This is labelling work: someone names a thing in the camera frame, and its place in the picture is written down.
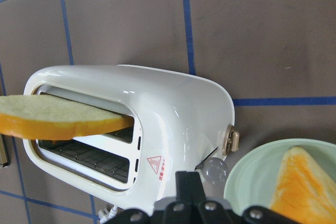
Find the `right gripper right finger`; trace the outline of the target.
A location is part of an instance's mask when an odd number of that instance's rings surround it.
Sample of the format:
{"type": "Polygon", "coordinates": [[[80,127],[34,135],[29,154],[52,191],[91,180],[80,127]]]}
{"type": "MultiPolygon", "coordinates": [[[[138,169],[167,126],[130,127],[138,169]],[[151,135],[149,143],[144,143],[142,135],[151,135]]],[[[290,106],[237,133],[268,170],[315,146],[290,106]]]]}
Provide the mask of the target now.
{"type": "Polygon", "coordinates": [[[190,197],[192,202],[202,202],[206,199],[202,181],[198,172],[187,173],[190,197]]]}

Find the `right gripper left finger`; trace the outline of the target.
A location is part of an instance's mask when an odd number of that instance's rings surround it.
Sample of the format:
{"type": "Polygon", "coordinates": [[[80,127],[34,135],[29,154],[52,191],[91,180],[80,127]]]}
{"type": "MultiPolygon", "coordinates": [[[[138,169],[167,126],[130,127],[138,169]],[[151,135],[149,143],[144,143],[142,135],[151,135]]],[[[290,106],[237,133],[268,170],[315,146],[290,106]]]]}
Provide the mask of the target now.
{"type": "Polygon", "coordinates": [[[176,180],[176,200],[189,201],[190,192],[188,189],[188,175],[186,171],[178,171],[175,173],[176,180]]]}

